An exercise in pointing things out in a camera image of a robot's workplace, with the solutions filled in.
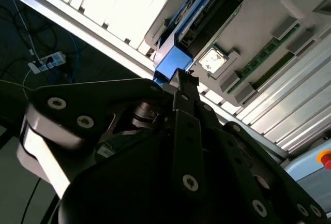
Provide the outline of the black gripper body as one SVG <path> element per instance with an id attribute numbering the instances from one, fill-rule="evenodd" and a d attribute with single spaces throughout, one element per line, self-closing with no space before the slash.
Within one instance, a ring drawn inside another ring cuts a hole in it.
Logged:
<path id="1" fill-rule="evenodd" d="M 182 166 L 202 156 L 192 135 L 144 139 L 81 173 L 66 190 L 59 223 L 222 223 L 220 204 L 192 191 Z"/>

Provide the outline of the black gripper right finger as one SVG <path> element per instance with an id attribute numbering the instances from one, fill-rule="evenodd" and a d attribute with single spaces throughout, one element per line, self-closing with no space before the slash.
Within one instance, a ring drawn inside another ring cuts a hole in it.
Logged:
<path id="1" fill-rule="evenodd" d="M 189 77 L 210 150 L 225 164 L 237 194 L 232 199 L 249 223 L 328 223 L 323 209 L 238 123 L 221 125 L 215 111 L 200 100 L 199 79 Z"/>

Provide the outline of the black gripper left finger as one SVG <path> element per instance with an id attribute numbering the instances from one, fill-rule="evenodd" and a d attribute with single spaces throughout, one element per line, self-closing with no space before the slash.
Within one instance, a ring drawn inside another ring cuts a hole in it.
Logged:
<path id="1" fill-rule="evenodd" d="M 182 166 L 192 191 L 205 193 L 201 117 L 189 93 L 189 77 L 177 69 L 168 84 L 149 79 L 44 86 L 31 92 L 24 116 L 24 148 L 58 196 L 81 173 L 144 139 L 188 134 L 202 156 Z"/>

